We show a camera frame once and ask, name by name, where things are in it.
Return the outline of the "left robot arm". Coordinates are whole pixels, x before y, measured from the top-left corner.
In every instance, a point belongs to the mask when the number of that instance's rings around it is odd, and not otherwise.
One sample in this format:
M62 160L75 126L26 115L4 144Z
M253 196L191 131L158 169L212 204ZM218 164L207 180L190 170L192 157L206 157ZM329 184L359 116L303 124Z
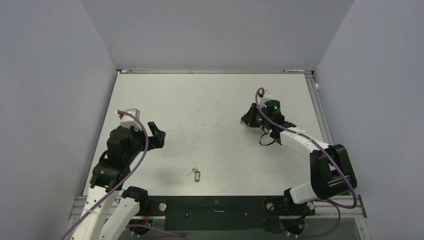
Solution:
M87 198L78 220L61 236L64 240L116 240L131 217L148 211L147 190L130 186L124 191L124 203L110 218L107 214L122 190L124 182L141 165L131 164L138 155L142 158L150 150L161 149L165 145L166 132L160 130L153 121L148 122L152 135L146 133L137 121L121 122L113 129L106 141L107 149L101 154L92 170Z

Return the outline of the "key with grey tag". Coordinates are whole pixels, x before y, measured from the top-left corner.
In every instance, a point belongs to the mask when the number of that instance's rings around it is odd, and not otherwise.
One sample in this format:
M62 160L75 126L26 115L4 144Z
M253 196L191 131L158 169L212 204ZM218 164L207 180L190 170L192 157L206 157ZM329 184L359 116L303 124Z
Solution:
M201 172L196 167L193 167L192 170L186 176L189 177L191 175L194 175L194 181L196 183L200 182Z

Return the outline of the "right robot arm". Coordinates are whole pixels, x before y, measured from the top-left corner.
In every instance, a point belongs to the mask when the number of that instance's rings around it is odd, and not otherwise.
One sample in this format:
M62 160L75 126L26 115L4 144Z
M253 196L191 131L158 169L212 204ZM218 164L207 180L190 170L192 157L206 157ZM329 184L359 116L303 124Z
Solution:
M308 161L309 180L284 192L282 207L287 213L297 213L307 202L353 193L357 187L347 149L342 144L318 141L301 131L282 115L278 100L268 100L261 106L252 103L241 122L263 130L272 143L290 148Z

